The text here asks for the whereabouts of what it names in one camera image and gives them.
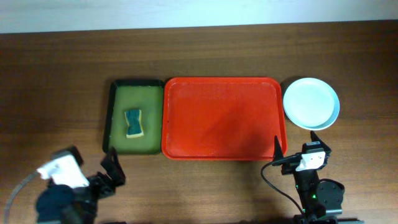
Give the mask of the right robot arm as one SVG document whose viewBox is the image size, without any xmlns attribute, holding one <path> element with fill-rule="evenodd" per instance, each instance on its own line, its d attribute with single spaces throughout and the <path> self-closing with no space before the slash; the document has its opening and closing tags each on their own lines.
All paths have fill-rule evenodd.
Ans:
<svg viewBox="0 0 398 224">
<path fill-rule="evenodd" d="M 310 137 L 311 141 L 302 145 L 301 152 L 287 157 L 282 153 L 278 137 L 275 137 L 272 162 L 262 167 L 261 177 L 266 180 L 264 169 L 268 166 L 280 166 L 282 175 L 294 177 L 300 203 L 266 180 L 272 189 L 299 209 L 300 214 L 293 217 L 294 223 L 363 223 L 357 218 L 338 218 L 343 213 L 341 204 L 345 187 L 335 180 L 319 178 L 318 171 L 328 164 L 331 148 L 314 131 L 310 132 Z"/>
</svg>

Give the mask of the green yellow sponge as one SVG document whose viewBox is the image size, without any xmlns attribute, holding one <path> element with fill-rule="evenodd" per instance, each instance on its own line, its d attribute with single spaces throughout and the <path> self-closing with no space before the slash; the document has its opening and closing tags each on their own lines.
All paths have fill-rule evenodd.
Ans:
<svg viewBox="0 0 398 224">
<path fill-rule="evenodd" d="M 127 110 L 124 112 L 127 123 L 127 138 L 140 138 L 144 135 L 142 127 L 142 111 L 140 109 Z"/>
</svg>

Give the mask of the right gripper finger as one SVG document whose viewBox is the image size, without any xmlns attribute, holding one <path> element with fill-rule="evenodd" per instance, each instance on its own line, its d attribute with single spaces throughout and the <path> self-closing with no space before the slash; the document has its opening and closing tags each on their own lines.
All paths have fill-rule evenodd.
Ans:
<svg viewBox="0 0 398 224">
<path fill-rule="evenodd" d="M 278 136 L 274 136 L 274 153 L 273 153 L 273 162 L 279 161 L 284 158 L 284 154 L 282 152 L 282 148 L 279 143 Z"/>
<path fill-rule="evenodd" d="M 312 142 L 319 142 L 322 148 L 329 149 L 329 147 L 316 135 L 314 131 L 310 131 L 310 137 Z"/>
</svg>

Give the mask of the light blue plate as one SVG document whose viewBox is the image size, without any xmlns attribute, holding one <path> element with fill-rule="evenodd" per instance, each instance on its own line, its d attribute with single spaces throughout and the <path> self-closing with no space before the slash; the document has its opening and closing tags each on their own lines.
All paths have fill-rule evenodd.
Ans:
<svg viewBox="0 0 398 224">
<path fill-rule="evenodd" d="M 282 103 L 291 122 L 311 131 L 329 128 L 340 113 L 336 91 L 317 78 L 299 78 L 292 82 L 285 89 Z"/>
</svg>

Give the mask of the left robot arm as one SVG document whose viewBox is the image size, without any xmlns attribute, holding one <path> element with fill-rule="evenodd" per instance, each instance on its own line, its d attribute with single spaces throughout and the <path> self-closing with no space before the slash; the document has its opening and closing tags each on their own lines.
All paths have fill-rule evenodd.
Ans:
<svg viewBox="0 0 398 224">
<path fill-rule="evenodd" d="M 98 200 L 114 195 L 126 182 L 114 148 L 101 161 L 104 174 L 85 177 L 81 165 L 81 154 L 70 146 L 54 153 L 50 162 L 37 169 L 41 179 L 49 180 L 36 202 L 37 223 L 93 223 Z"/>
</svg>

